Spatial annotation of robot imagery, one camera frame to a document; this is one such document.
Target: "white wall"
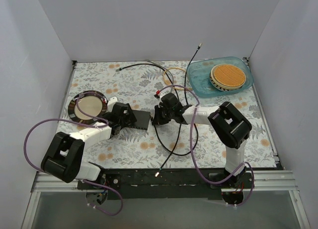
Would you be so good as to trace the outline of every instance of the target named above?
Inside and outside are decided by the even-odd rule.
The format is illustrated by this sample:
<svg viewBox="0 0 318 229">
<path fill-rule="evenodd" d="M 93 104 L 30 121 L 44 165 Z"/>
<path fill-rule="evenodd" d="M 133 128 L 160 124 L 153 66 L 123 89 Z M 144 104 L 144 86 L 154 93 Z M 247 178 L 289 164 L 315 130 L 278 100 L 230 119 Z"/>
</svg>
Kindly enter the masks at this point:
<svg viewBox="0 0 318 229">
<path fill-rule="evenodd" d="M 0 0 L 0 222 L 18 229 L 30 198 L 35 170 L 23 141 L 40 120 L 58 117 L 71 60 L 38 0 Z M 55 131 L 47 124 L 29 144 L 40 164 Z"/>
<path fill-rule="evenodd" d="M 250 56 L 279 0 L 39 0 L 72 60 Z"/>
<path fill-rule="evenodd" d="M 318 228 L 318 0 L 280 0 L 251 55 L 256 87 L 283 165 Z"/>
</svg>

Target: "patterned fabric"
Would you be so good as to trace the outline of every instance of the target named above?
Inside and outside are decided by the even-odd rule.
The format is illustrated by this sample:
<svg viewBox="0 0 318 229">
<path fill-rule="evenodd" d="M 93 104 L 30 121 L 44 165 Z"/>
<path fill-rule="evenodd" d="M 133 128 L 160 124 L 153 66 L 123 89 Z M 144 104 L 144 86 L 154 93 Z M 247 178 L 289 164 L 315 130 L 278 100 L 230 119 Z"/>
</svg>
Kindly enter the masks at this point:
<svg viewBox="0 0 318 229">
<path fill-rule="evenodd" d="M 63 118 L 69 119 L 67 107 L 71 99 L 85 90 L 97 90 L 107 98 L 116 96 L 120 102 L 129 103 L 133 109 L 151 111 L 158 100 L 154 94 L 163 88 L 162 71 L 153 66 L 135 66 L 121 72 L 115 70 L 139 62 L 121 63 L 78 63 L 75 69 L 72 86 L 64 109 Z M 186 68 L 187 61 L 157 62 L 166 68 Z M 182 84 L 184 72 L 171 70 L 176 84 Z M 178 91 L 180 101 L 184 101 L 183 91 Z M 195 103 L 188 94 L 189 103 Z M 200 98 L 201 106 L 221 105 L 224 101 L 232 102 L 251 122 L 253 129 L 245 147 L 245 161 L 253 167 L 275 167 L 272 146 L 267 136 L 260 108 L 255 99 L 253 89 L 241 93 L 215 98 Z M 158 126 L 162 142 L 170 149 L 176 141 L 179 125 L 175 122 Z M 76 125 L 60 122 L 58 131 L 71 133 L 83 129 Z M 212 127 L 198 125 L 199 141 L 195 149 L 195 157 L 199 167 L 224 167 L 226 162 L 225 146 L 221 143 Z M 189 151 L 189 126 L 181 128 L 176 153 Z M 125 128 L 120 134 L 109 140 L 99 142 L 84 152 L 85 161 L 94 162 L 105 168 L 158 168 L 169 154 L 157 140 L 155 130 L 149 124 L 148 131 Z M 193 167 L 191 155 L 172 156 L 166 167 Z"/>
</svg>

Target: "yellow cable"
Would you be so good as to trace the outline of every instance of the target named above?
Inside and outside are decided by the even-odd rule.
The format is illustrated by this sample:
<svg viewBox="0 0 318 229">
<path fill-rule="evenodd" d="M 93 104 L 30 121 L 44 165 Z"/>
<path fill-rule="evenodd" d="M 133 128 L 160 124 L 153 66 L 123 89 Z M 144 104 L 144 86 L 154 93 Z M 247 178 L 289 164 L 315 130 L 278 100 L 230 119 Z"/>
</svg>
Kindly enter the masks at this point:
<svg viewBox="0 0 318 229">
<path fill-rule="evenodd" d="M 170 86 L 171 83 L 170 83 L 169 81 L 167 81 L 167 79 L 165 79 L 165 74 L 166 74 L 167 71 L 172 70 L 172 69 L 181 70 L 181 71 L 186 72 L 185 69 L 178 68 L 178 67 L 172 67 L 172 68 L 168 68 L 168 69 L 164 70 L 162 77 L 163 77 L 163 82 L 164 82 L 167 86 Z M 182 90 L 182 91 L 184 91 L 184 88 L 181 88 L 181 87 L 173 87 L 173 88 L 176 89 L 176 90 L 180 90 L 180 91 Z"/>
</svg>

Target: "blue plastic tray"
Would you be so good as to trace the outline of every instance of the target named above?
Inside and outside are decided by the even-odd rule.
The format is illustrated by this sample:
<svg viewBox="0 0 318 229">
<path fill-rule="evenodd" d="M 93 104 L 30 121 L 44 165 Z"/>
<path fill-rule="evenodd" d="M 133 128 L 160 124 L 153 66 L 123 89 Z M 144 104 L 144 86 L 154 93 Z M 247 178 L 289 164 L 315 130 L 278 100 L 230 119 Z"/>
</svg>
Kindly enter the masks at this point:
<svg viewBox="0 0 318 229">
<path fill-rule="evenodd" d="M 216 89 L 210 82 L 209 76 L 212 68 L 219 64 L 232 64 L 242 69 L 246 75 L 246 82 L 244 85 L 240 89 L 232 91 L 220 91 Z M 246 66 L 241 59 L 236 57 L 225 57 L 191 63 L 187 75 L 195 94 L 205 98 L 238 93 L 251 87 L 254 83 L 252 73 L 248 66 Z"/>
</svg>

